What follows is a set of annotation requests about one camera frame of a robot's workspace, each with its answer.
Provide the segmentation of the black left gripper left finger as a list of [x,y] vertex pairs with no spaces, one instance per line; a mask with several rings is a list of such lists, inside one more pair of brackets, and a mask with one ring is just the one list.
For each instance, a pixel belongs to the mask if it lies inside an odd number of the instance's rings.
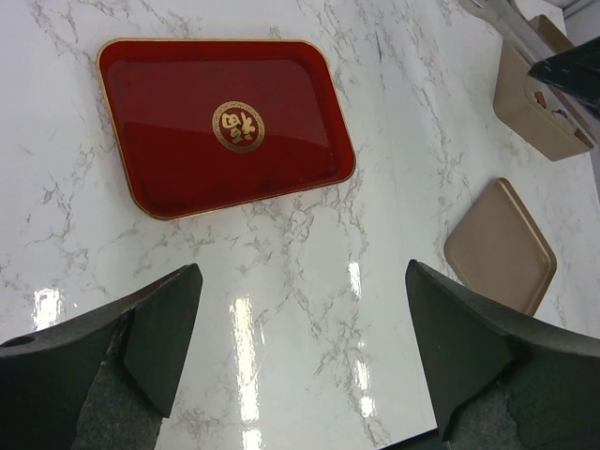
[[155,448],[173,409],[202,286],[192,263],[2,343],[2,448]]

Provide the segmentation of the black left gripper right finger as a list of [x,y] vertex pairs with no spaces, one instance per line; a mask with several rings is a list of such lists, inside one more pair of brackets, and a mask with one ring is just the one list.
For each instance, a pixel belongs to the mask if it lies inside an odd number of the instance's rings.
[[598,339],[514,311],[417,260],[405,282],[436,421],[407,447],[598,448]]

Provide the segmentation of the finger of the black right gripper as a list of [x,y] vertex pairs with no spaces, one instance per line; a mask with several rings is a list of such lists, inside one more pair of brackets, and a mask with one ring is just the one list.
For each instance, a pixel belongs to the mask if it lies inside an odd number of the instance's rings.
[[599,40],[535,63],[528,75],[575,98],[593,115],[599,114]]

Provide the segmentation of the metal tongs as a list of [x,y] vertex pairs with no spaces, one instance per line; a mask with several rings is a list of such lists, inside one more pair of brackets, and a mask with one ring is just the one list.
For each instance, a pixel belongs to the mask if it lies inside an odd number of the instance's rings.
[[[470,1],[458,2],[468,13],[489,23],[517,51],[528,68],[556,53],[537,34],[521,14],[515,1]],[[552,96],[565,111],[568,120],[579,128],[594,144],[599,144],[599,122],[575,98],[557,87],[548,86]]]

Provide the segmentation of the tan box lid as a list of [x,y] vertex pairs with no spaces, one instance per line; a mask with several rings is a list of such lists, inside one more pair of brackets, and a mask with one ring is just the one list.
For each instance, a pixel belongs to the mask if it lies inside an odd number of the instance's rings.
[[468,289],[528,316],[537,311],[557,259],[510,182],[490,182],[444,243]]

